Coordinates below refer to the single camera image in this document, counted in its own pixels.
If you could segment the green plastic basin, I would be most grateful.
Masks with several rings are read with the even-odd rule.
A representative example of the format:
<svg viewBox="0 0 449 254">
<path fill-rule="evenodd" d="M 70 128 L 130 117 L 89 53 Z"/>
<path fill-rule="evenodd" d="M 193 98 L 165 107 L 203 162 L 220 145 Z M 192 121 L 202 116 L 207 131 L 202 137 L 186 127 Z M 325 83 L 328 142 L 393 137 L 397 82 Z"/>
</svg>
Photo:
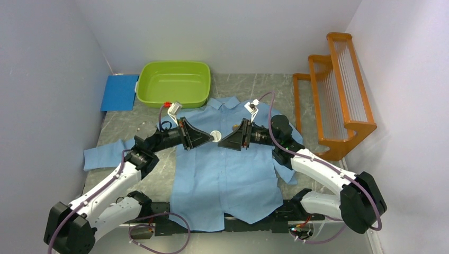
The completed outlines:
<svg viewBox="0 0 449 254">
<path fill-rule="evenodd" d="M 137 99 L 151 108 L 179 102 L 184 108 L 203 106 L 211 87 L 210 67 L 198 61 L 154 61 L 146 64 L 136 82 Z"/>
</svg>

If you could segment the light blue button shirt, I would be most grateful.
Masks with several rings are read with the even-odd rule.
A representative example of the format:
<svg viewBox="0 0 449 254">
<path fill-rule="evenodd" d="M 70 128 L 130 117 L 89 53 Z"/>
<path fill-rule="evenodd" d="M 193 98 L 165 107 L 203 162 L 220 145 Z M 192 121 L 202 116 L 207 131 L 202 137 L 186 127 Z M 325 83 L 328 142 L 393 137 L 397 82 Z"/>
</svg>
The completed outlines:
<svg viewBox="0 0 449 254">
<path fill-rule="evenodd" d="M 219 131 L 224 137 L 232 126 L 250 118 L 244 108 L 249 102 L 236 97 L 211 98 L 197 109 L 181 110 L 196 128 Z M 84 170 L 117 167 L 121 152 L 134 145 L 131 138 L 84 150 Z M 236 151 L 210 142 L 191 151 L 182 145 L 160 151 L 160 162 L 174 162 L 175 173 L 170 210 L 187 220 L 195 231 L 221 231 L 224 214 L 253 224 L 271 214 L 283 203 L 278 175 L 289 185 L 296 185 L 295 172 L 280 165 L 272 157 L 272 147 L 251 144 L 248 150 Z"/>
</svg>

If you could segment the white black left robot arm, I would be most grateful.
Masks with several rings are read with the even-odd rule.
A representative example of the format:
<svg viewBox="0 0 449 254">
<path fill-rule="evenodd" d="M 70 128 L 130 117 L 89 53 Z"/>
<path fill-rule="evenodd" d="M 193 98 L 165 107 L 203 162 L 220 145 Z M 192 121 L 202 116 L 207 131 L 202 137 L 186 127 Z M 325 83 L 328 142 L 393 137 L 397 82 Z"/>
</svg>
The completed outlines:
<svg viewBox="0 0 449 254">
<path fill-rule="evenodd" d="M 193 127 L 186 118 L 169 130 L 156 130 L 146 139 L 135 136 L 135 144 L 123 150 L 121 162 L 99 184 L 69 204 L 58 202 L 49 213 L 44 242 L 48 253 L 89 253 L 94 244 L 120 224 L 145 222 L 170 212 L 155 213 L 152 200 L 133 191 L 120 202 L 120 194 L 142 181 L 159 162 L 156 153 L 182 145 L 185 150 L 214 141 L 214 137 Z"/>
</svg>

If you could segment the silver round brooch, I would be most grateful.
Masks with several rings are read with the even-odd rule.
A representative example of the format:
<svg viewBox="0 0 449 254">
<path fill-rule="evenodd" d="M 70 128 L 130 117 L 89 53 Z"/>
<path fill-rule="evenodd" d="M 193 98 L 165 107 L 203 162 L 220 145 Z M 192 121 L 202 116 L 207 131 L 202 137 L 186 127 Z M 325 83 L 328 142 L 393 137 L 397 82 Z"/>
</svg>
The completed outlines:
<svg viewBox="0 0 449 254">
<path fill-rule="evenodd" d="M 213 130 L 210 133 L 210 136 L 212 136 L 212 142 L 214 142 L 214 143 L 218 143 L 222 139 L 222 134 L 218 130 Z"/>
</svg>

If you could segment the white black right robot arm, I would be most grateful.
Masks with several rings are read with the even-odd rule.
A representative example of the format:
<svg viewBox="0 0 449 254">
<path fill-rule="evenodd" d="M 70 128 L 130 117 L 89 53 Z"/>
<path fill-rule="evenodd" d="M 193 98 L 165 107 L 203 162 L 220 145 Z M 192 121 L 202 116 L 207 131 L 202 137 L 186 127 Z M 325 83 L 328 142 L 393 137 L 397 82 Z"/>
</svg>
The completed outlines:
<svg viewBox="0 0 449 254">
<path fill-rule="evenodd" d="M 309 188 L 298 192 L 289 201 L 296 219 L 319 214 L 343 221 L 356 233 L 382 229 L 381 215 L 387 211 L 387 206 L 373 176 L 344 170 L 314 155 L 293 137 L 286 116 L 273 116 L 268 127 L 243 119 L 218 143 L 222 148 L 237 151 L 249 148 L 250 144 L 271 146 L 272 156 L 281 166 L 302 173 L 330 190 L 330 194 Z"/>
</svg>

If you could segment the orange wooden rack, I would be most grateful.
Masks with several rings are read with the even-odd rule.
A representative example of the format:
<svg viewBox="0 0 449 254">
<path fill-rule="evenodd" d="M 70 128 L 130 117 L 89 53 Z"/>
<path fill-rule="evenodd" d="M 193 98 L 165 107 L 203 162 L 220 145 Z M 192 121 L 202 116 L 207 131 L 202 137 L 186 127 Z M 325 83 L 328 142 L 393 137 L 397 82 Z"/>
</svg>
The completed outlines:
<svg viewBox="0 0 449 254">
<path fill-rule="evenodd" d="M 299 82 L 311 84 L 318 144 L 327 151 L 317 153 L 338 161 L 377 128 L 358 64 L 352 35 L 330 32 L 329 54 L 310 55 L 308 74 L 293 74 L 296 129 L 301 130 Z"/>
</svg>

